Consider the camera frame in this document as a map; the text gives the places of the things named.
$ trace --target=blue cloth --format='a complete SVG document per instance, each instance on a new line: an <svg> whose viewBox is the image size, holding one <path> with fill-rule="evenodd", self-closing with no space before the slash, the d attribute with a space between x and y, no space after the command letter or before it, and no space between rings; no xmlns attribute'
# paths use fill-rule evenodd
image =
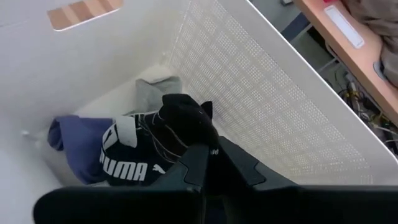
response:
<svg viewBox="0 0 398 224"><path fill-rule="evenodd" d="M55 150L65 151L68 164L80 181L101 182L105 180L100 164L102 137L112 123L108 118L59 116L51 124L47 141Z"/></svg>

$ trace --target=white paper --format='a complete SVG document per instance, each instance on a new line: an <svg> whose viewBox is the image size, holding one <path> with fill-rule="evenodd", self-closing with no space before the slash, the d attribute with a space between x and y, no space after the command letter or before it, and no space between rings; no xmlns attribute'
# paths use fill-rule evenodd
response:
<svg viewBox="0 0 398 224"><path fill-rule="evenodd" d="M365 41L361 37L361 35L347 21L347 19L336 8L336 6L328 6L327 8L325 8L325 13L336 24L339 30L342 31L342 33L347 37L347 39L356 49L361 48L365 44Z"/></svg>

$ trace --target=perforated basket wall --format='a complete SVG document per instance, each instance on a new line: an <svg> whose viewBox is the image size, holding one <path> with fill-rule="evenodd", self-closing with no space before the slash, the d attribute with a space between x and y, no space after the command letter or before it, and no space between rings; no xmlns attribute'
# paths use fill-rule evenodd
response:
<svg viewBox="0 0 398 224"><path fill-rule="evenodd" d="M169 65L215 122L301 184L396 184L397 162L244 0L187 1Z"/></svg>

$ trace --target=gray cloth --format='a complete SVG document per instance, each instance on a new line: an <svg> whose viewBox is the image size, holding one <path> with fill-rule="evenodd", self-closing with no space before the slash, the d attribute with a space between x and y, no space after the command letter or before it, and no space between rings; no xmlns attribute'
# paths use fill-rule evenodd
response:
<svg viewBox="0 0 398 224"><path fill-rule="evenodd" d="M179 77L168 77L156 82L138 79L136 81L136 109L128 114L158 111L163 105L163 95L181 93L181 91L182 82Z"/></svg>
<svg viewBox="0 0 398 224"><path fill-rule="evenodd" d="M384 41L384 74L398 87L398 0L344 0L355 19L368 25Z"/></svg>

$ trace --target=white laundry basket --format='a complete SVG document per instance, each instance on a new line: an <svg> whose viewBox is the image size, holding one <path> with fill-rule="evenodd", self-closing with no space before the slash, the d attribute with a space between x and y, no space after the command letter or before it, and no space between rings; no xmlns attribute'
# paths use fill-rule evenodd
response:
<svg viewBox="0 0 398 224"><path fill-rule="evenodd" d="M71 2L0 3L2 223L31 222L35 200L61 186L35 133L57 115L128 112L131 80L157 63L214 102L221 133L294 182L398 184L395 157L249 1L125 0L53 30L46 12Z"/></svg>

